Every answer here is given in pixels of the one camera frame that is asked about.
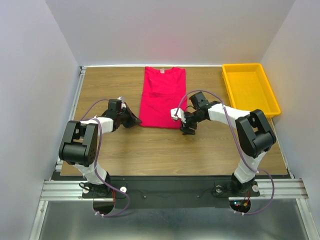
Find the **pink red t shirt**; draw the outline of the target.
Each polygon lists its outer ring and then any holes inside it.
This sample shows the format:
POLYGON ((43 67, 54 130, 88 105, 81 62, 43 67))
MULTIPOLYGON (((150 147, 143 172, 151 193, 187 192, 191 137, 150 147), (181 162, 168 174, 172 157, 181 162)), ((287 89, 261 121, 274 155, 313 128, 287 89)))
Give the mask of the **pink red t shirt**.
POLYGON ((186 94, 186 70, 172 67, 155 69, 146 66, 139 109, 141 126, 147 128, 179 129, 181 124, 171 117, 186 94))

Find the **yellow plastic tray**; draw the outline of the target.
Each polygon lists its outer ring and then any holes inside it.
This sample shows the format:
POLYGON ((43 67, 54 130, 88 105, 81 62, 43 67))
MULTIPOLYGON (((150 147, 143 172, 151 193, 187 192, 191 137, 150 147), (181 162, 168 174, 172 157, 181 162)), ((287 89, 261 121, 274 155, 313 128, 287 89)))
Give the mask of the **yellow plastic tray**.
POLYGON ((222 77, 233 108, 246 111, 259 109, 267 118, 281 114, 278 101, 260 63, 223 64, 222 77))

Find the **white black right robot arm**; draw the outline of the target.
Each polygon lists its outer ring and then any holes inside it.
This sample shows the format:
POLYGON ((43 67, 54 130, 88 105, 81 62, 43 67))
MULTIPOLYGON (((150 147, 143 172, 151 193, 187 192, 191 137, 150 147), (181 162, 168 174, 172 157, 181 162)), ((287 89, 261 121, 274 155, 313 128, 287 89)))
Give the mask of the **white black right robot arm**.
POLYGON ((259 173, 260 162, 277 141, 271 125, 260 109, 235 109, 225 105, 220 98, 210 102, 202 91, 193 90, 190 94, 194 111, 173 108, 171 118, 180 121, 180 130, 184 135, 195 134, 198 123, 205 120, 229 126, 240 155, 240 162, 231 175, 230 189, 233 194, 242 195, 249 191, 259 173))

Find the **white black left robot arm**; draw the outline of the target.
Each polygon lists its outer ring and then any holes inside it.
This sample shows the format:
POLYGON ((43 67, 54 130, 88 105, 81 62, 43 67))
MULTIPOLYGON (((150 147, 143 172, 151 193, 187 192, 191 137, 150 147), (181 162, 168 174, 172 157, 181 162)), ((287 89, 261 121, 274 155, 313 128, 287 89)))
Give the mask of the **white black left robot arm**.
POLYGON ((68 121, 58 151, 60 160, 74 166, 87 180, 80 183, 87 198, 106 198, 114 195, 110 175, 98 163, 103 134, 116 131, 120 126, 129 129, 142 121, 128 105, 118 99, 108 100, 107 109, 100 116, 68 121))

